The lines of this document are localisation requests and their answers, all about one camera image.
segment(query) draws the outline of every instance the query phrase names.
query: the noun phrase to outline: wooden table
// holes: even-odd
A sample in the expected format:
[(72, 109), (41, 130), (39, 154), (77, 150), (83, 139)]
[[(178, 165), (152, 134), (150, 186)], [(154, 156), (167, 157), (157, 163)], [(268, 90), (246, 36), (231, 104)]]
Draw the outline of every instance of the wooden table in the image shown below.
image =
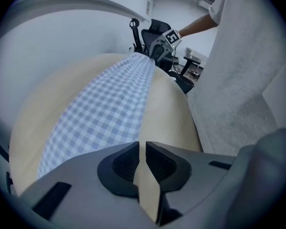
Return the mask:
[[(100, 54), (57, 71), (34, 89), (25, 100), (13, 126), (10, 139), (10, 173), (18, 195), (37, 178), (37, 170), (45, 142), (64, 109), (74, 97), (97, 75), (127, 55)], [(156, 67), (139, 134), (140, 164), (143, 171), (136, 171), (135, 183), (140, 178), (140, 197), (150, 197), (158, 184), (144, 165), (145, 142), (156, 141), (193, 151), (200, 151), (197, 131), (192, 120), (185, 94), (171, 77)], [(156, 206), (141, 200), (143, 207), (155, 214)]]
[(192, 63), (193, 63), (193, 64), (196, 64), (197, 66), (199, 66), (200, 63), (201, 63), (201, 62), (195, 60), (192, 56), (189, 56), (189, 57), (186, 57), (186, 56), (185, 56), (185, 57), (183, 57), (183, 58), (186, 59), (187, 62), (186, 62), (186, 64), (185, 64), (185, 66), (183, 67), (183, 69), (182, 69), (180, 75), (184, 75), (185, 72), (187, 71), (187, 69), (190, 67), (190, 65), (191, 65)]

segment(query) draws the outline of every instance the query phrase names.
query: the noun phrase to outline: gingham fabric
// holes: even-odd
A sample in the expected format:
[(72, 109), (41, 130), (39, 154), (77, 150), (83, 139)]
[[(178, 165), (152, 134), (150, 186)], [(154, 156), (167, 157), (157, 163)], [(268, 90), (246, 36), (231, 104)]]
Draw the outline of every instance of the gingham fabric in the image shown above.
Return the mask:
[(38, 178), (72, 157), (137, 141), (154, 67), (154, 60), (133, 53), (93, 79), (52, 130)]

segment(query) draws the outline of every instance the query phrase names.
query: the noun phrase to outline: person's arm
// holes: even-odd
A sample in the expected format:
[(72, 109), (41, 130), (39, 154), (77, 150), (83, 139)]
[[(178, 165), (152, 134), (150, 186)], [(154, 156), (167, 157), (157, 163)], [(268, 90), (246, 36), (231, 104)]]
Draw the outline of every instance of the person's arm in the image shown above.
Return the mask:
[(193, 23), (180, 30), (179, 34), (184, 37), (216, 27), (220, 23), (224, 4), (225, 0), (215, 0), (215, 2), (209, 7), (209, 14), (195, 20)]
[(206, 31), (210, 28), (216, 27), (217, 24), (211, 18), (210, 14), (200, 17), (187, 27), (179, 31), (179, 34), (184, 37), (201, 31)]

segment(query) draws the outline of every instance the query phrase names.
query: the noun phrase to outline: black office chair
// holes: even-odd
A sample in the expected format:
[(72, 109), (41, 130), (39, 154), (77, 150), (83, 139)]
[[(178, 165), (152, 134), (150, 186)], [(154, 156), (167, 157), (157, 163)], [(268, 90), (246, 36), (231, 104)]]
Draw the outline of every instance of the black office chair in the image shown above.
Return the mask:
[(140, 42), (139, 31), (138, 31), (139, 25), (140, 25), (140, 22), (135, 18), (132, 18), (132, 21), (130, 21), (130, 24), (129, 24), (130, 28), (133, 31), (133, 37), (134, 37), (134, 42), (135, 42), (135, 44), (133, 43), (134, 52), (143, 53), (142, 45)]
[[(152, 42), (154, 40), (156, 40), (159, 37), (159, 35), (161, 35), (162, 33), (165, 32), (165, 31), (163, 31), (164, 29), (170, 30), (171, 27), (167, 23), (152, 19), (152, 24), (151, 24), (150, 28), (148, 30), (144, 29), (141, 31), (142, 39), (143, 39), (144, 44), (145, 44), (144, 50), (147, 50), (148, 55), (149, 55), (149, 49), (151, 47)], [(188, 79), (187, 77), (176, 73), (175, 71), (170, 71), (172, 68), (172, 63), (174, 65), (179, 64), (178, 60), (175, 60), (175, 58), (174, 58), (174, 60), (172, 60), (172, 59), (173, 59), (172, 54), (168, 54), (160, 62), (156, 62), (156, 65), (159, 68), (163, 69), (170, 77), (175, 78), (176, 83), (180, 86), (182, 91), (186, 94), (193, 88), (193, 82), (190, 79)]]
[(152, 19), (152, 24), (148, 30), (154, 33), (159, 33), (161, 35), (170, 29), (171, 26), (168, 23)]
[[(141, 31), (142, 39), (145, 44), (144, 52), (142, 52), (142, 46), (138, 33), (138, 26), (140, 23), (137, 19), (132, 19), (131, 23), (133, 23), (133, 25), (130, 24), (130, 27), (133, 30), (133, 37), (134, 41), (136, 42), (136, 45), (134, 45), (135, 52), (140, 52), (145, 55), (149, 55), (149, 49), (151, 47), (152, 42), (156, 40), (164, 32), (171, 29), (169, 24), (152, 19), (152, 24), (150, 28), (148, 30), (144, 29)], [(170, 71), (170, 69), (172, 68), (172, 63), (174, 65), (178, 65), (179, 60), (177, 58), (174, 58), (172, 54), (168, 54), (161, 61), (155, 62), (155, 65), (164, 70), (166, 73), (168, 73), (169, 76), (174, 77), (176, 79), (176, 83), (186, 94), (193, 88), (193, 83), (190, 79), (186, 78), (185, 76), (177, 74), (174, 71)]]

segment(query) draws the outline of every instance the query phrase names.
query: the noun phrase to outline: gray fabric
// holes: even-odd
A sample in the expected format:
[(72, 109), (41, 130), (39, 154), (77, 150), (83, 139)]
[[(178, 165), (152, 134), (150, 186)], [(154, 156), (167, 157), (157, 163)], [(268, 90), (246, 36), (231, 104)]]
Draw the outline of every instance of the gray fabric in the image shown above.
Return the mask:
[(286, 65), (286, 26), (268, 0), (216, 0), (217, 36), (188, 103), (202, 148), (236, 155), (277, 129), (262, 97)]

